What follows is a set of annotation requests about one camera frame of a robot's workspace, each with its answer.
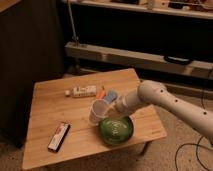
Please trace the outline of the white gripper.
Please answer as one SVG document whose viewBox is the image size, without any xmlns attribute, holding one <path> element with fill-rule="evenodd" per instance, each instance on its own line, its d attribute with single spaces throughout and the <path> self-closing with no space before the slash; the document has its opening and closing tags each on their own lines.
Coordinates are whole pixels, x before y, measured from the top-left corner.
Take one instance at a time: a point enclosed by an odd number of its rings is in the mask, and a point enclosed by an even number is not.
<svg viewBox="0 0 213 171">
<path fill-rule="evenodd" d="M 119 96 L 111 103 L 106 111 L 106 115 L 110 118 L 123 118 L 134 114 L 138 109 L 146 107 L 144 102 L 138 95 L 137 90 L 133 90 L 125 95 Z"/>
</svg>

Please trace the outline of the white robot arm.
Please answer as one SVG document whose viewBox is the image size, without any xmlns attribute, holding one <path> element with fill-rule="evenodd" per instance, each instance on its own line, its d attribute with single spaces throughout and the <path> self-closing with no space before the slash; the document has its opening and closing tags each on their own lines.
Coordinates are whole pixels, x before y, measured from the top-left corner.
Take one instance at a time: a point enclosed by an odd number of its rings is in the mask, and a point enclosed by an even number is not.
<svg viewBox="0 0 213 171">
<path fill-rule="evenodd" d="M 160 82 L 141 82 L 136 89 L 111 103 L 106 114 L 116 118 L 130 116 L 150 104 L 169 111 L 213 142 L 213 112 L 179 99 Z"/>
</svg>

